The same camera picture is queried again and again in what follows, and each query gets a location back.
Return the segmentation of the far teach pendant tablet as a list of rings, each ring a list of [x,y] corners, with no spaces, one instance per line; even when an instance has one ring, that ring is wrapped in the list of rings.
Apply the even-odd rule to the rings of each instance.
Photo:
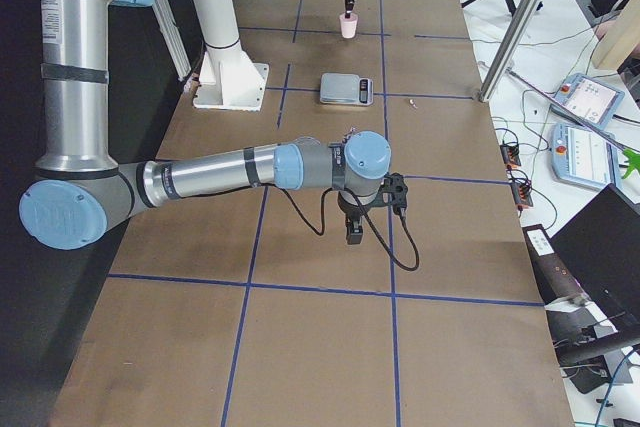
[[[571,113],[599,128],[608,125],[624,97],[623,91],[582,73],[567,77],[553,95]]]

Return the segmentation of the near teach pendant tablet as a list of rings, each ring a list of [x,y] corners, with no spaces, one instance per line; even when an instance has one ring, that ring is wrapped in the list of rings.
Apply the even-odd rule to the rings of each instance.
[[[556,177],[593,190],[620,186],[617,150],[581,126],[558,123],[551,140],[551,164]]]

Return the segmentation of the teach pendant tablet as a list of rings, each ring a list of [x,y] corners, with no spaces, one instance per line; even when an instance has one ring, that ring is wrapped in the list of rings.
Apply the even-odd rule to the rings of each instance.
[[[581,126],[558,123],[551,140],[551,164],[556,177],[593,190],[620,186],[617,150]]]
[[[599,128],[608,125],[624,97],[623,91],[582,73],[567,77],[553,95],[571,113]]]

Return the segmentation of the pink cup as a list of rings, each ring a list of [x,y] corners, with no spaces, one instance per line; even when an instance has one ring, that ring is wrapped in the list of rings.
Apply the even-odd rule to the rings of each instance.
[[[358,25],[358,15],[354,12],[345,12],[339,15],[340,32],[344,39],[355,37]]]

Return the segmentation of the black monitor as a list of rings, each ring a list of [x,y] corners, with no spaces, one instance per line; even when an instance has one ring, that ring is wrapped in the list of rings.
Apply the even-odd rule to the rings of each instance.
[[[552,238],[572,275],[618,328],[639,323],[639,206],[602,189]]]

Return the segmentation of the aluminium frame post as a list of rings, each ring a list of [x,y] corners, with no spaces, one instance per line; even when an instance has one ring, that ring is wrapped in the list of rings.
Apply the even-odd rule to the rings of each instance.
[[[521,0],[478,92],[480,102],[488,102],[496,90],[540,1]]]

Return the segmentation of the white mounting post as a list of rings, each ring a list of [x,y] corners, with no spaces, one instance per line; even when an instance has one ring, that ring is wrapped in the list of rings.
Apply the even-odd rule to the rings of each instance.
[[[206,53],[194,105],[201,109],[258,111],[269,66],[243,50],[232,0],[193,0]]]

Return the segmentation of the digital kitchen scale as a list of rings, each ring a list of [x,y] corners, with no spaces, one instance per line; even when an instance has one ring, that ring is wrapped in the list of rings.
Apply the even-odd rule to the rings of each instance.
[[[324,73],[319,98],[324,104],[369,106],[373,103],[373,81],[356,74]]]

